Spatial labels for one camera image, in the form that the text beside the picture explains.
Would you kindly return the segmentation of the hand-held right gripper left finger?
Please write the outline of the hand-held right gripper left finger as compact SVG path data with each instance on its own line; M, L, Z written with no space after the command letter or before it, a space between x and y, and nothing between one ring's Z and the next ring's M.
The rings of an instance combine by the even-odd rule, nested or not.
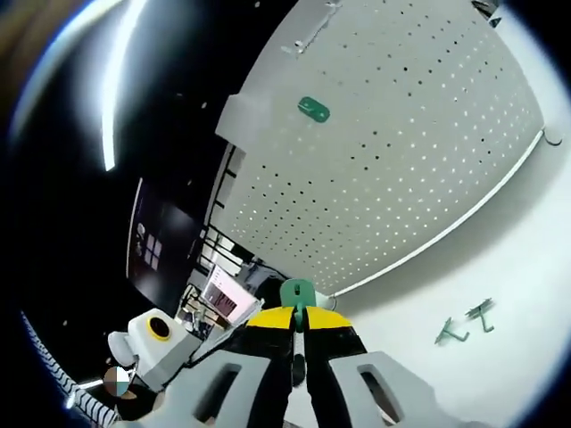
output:
M266 309L178 370L168 427L281 427L293 389L294 309Z

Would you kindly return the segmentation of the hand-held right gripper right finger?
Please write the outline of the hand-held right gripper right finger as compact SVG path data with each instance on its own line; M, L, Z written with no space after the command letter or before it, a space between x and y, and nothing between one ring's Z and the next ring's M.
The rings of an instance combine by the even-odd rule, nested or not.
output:
M319 307L294 307L303 334L306 385L319 427L434 427L431 387L382 351L368 352L349 320Z

